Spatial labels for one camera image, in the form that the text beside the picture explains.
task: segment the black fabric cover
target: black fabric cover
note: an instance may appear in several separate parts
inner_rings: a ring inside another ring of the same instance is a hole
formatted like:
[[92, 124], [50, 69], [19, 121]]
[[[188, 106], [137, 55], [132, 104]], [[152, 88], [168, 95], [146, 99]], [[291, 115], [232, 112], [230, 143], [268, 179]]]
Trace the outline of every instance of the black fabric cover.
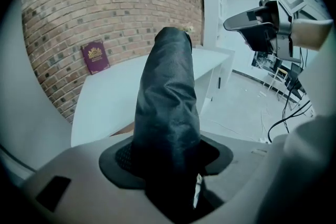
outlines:
[[149, 199], [174, 222], [193, 211], [200, 121], [188, 34], [163, 28], [141, 77], [135, 111], [132, 167]]

